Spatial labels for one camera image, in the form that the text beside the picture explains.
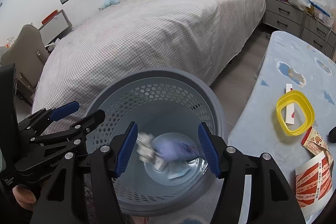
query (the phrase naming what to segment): light blue table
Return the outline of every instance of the light blue table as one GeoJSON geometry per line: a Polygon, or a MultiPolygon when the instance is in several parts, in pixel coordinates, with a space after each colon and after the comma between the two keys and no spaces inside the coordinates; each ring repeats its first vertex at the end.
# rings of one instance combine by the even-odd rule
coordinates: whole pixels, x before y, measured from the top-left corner
{"type": "MultiPolygon", "coordinates": [[[[336,144],[328,141],[329,131],[336,126],[336,64],[306,42],[281,31],[271,36],[257,82],[228,144],[246,155],[270,153],[294,189],[295,168],[313,154],[301,145],[305,134],[287,136],[277,120],[275,107],[286,83],[308,98],[315,111],[313,127],[336,157],[336,144]]],[[[332,172],[333,189],[335,175],[336,168],[332,172]]],[[[244,203],[242,217],[247,217],[247,211],[248,204],[244,203]]]]}

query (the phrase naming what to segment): blue clamp handle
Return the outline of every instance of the blue clamp handle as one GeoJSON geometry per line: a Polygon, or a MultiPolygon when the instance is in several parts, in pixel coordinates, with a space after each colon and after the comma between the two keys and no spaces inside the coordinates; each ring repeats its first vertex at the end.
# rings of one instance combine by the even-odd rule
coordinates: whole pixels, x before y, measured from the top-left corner
{"type": "Polygon", "coordinates": [[[75,113],[79,110],[79,103],[77,101],[73,101],[66,105],[63,105],[55,110],[50,115],[50,120],[52,122],[59,121],[66,116],[69,116],[72,113],[75,113]]]}

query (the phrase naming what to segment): gray nightstand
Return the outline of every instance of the gray nightstand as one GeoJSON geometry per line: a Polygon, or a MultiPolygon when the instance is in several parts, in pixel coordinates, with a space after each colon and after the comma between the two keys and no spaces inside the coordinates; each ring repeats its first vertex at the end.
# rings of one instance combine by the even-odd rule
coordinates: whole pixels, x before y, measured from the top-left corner
{"type": "Polygon", "coordinates": [[[300,38],[323,52],[329,58],[332,58],[336,44],[335,32],[330,32],[330,28],[326,27],[322,22],[312,17],[309,13],[305,13],[303,27],[300,38]]]}
{"type": "Polygon", "coordinates": [[[266,0],[263,23],[300,37],[304,12],[281,0],[266,0]]]}
{"type": "Polygon", "coordinates": [[[330,32],[329,28],[308,12],[300,11],[285,1],[266,0],[263,23],[301,38],[335,61],[335,32],[330,32]]]}

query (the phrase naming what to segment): blue stuffed toy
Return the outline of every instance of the blue stuffed toy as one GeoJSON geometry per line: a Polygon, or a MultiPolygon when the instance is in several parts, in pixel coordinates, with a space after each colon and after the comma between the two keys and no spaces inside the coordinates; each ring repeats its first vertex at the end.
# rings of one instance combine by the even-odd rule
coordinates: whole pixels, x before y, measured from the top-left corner
{"type": "Polygon", "coordinates": [[[101,8],[99,8],[99,11],[102,11],[104,9],[106,9],[107,7],[111,6],[111,5],[116,5],[119,4],[120,1],[119,0],[105,0],[104,4],[101,8]]]}

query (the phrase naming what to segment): human hand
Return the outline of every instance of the human hand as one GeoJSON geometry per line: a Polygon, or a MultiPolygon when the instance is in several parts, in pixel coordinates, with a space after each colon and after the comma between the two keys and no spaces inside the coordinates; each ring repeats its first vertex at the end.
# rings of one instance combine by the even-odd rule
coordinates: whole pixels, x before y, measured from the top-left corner
{"type": "Polygon", "coordinates": [[[36,197],[31,190],[17,185],[13,188],[13,195],[22,208],[30,211],[34,210],[36,197]]]}

